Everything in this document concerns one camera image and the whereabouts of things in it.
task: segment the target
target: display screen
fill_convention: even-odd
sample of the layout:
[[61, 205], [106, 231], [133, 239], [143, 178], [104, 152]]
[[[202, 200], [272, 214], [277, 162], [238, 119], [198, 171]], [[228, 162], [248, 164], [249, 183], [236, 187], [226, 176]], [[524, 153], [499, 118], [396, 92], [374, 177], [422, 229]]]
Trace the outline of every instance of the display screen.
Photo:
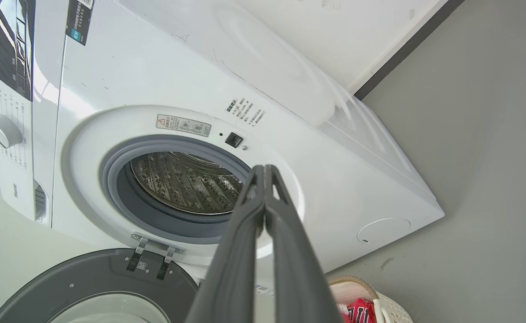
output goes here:
[[0, 80], [31, 101], [35, 0], [0, 0]]

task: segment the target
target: laundry basket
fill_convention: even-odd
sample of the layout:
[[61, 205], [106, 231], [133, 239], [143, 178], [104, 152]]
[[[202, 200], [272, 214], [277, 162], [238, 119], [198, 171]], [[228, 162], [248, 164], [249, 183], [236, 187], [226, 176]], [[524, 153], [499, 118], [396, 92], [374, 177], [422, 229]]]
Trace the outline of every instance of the laundry basket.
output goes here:
[[329, 280], [330, 291], [337, 304], [350, 305], [358, 298], [374, 303], [377, 323], [412, 323], [410, 315], [392, 299], [375, 291], [369, 284], [354, 276]]

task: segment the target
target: qr code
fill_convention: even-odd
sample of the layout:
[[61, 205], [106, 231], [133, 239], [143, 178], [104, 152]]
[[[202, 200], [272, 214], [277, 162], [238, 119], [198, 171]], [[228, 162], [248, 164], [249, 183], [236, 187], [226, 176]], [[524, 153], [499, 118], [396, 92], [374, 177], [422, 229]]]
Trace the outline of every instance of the qr code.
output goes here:
[[146, 262], [139, 262], [137, 264], [137, 269], [146, 270], [148, 268], [148, 264]]
[[91, 9], [93, 6], [93, 0], [78, 0], [78, 2], [86, 6], [88, 9]]

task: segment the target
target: open washing machine door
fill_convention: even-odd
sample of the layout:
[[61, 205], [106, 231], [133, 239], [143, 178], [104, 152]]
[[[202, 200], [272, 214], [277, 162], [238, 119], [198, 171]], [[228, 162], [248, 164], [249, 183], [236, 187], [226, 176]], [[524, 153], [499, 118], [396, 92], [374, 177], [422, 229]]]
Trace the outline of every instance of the open washing machine door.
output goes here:
[[183, 323], [195, 281], [157, 253], [134, 255], [101, 250], [50, 268], [0, 308], [0, 323]]

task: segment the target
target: white washing machine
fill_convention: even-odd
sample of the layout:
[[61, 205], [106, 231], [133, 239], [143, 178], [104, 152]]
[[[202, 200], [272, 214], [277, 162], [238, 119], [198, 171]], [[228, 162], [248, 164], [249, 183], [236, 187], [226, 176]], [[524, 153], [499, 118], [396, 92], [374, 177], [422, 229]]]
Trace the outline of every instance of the white washing machine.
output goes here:
[[[230, 0], [0, 1], [2, 197], [102, 250], [30, 282], [0, 322], [119, 301], [183, 321], [257, 164], [281, 172], [325, 272], [443, 216], [374, 113]], [[271, 290], [266, 233], [256, 272]]]

